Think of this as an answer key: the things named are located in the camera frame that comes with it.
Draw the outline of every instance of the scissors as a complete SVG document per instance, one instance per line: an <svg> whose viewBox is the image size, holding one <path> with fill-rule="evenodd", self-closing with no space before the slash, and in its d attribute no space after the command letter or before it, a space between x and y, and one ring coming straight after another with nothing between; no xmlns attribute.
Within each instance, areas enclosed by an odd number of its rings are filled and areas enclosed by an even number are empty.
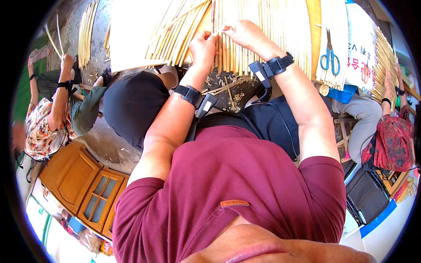
<svg viewBox="0 0 421 263"><path fill-rule="evenodd" d="M327 33L328 33L328 46L326 48L326 55L322 55L320 57L320 66L322 67L322 69L324 70L328 70L329 69L329 61L332 63L332 74L337 76L339 74L339 71L341 70L341 64L339 63L339 59L338 57L333 53L333 49L332 49L332 43L330 42L330 30L326 29ZM326 66L323 66L322 60L323 57L326 58ZM334 69L334 58L336 58L336 60L338 61L338 70L335 72Z"/></svg>
<svg viewBox="0 0 421 263"><path fill-rule="evenodd" d="M361 80L367 84L368 82L368 74L370 73L370 69L368 68L368 59L367 59L367 64L364 65L364 68L362 69L362 73L361 73Z"/></svg>

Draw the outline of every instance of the blue scissors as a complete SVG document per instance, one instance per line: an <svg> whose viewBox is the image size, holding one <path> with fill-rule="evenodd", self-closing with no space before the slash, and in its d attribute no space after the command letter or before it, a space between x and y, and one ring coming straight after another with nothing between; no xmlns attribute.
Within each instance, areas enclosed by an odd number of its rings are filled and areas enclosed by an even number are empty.
<svg viewBox="0 0 421 263"><path fill-rule="evenodd" d="M328 46L326 48L326 55L322 55L320 57L320 66L322 67L322 69L328 70L329 61L330 61L332 63L332 74L337 76L339 74L339 71L341 70L341 64L339 63L338 57L333 53L332 43L330 42L330 30L326 29L326 31L328 32ZM323 66L323 63L322 63L323 57L326 58L326 66ZM334 65L335 65L334 58L336 58L336 60L338 61L338 70L336 72L334 69Z"/></svg>

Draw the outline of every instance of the lips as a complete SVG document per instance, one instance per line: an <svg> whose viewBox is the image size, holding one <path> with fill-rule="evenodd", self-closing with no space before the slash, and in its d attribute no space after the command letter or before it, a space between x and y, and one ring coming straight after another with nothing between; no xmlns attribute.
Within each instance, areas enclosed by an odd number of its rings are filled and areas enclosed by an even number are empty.
<svg viewBox="0 0 421 263"><path fill-rule="evenodd" d="M243 248L240 251L235 252L231 256L224 260L226 263L238 263L245 261L247 259L257 257L264 254L273 254L273 253L288 253L288 251L281 246L280 244L268 243L268 244L258 244L251 247Z"/></svg>

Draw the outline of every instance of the cabinet door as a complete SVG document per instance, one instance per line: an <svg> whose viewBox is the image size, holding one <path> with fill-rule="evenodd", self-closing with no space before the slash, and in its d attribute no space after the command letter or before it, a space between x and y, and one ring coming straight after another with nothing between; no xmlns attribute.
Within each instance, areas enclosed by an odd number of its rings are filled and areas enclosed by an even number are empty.
<svg viewBox="0 0 421 263"><path fill-rule="evenodd" d="M112 240L112 224L114 223L114 216L115 216L115 203L117 198L126 189L128 179L124 179L120 190L118 191L117 195L115 196L114 202L112 203L111 210L108 213L107 220L105 221L104 229L102 230L102 234Z"/></svg>
<svg viewBox="0 0 421 263"><path fill-rule="evenodd" d="M124 179L123 176L101 170L88 190L77 217L96 231L102 232Z"/></svg>
<svg viewBox="0 0 421 263"><path fill-rule="evenodd" d="M69 212L77 214L101 166L92 160L83 144L74 143L52 156L48 167L41 172L40 180Z"/></svg>

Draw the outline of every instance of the green pants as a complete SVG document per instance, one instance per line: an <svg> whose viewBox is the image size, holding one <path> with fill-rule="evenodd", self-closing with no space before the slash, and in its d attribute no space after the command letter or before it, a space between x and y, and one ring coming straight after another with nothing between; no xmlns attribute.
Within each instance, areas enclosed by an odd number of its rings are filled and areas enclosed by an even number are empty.
<svg viewBox="0 0 421 263"><path fill-rule="evenodd" d="M52 101L52 97L57 90L60 70L47 71L37 78L38 92L43 98ZM77 135L85 135L96 121L99 110L99 101L104 96L107 87L95 86L83 101L70 96L70 116L72 118L72 128Z"/></svg>

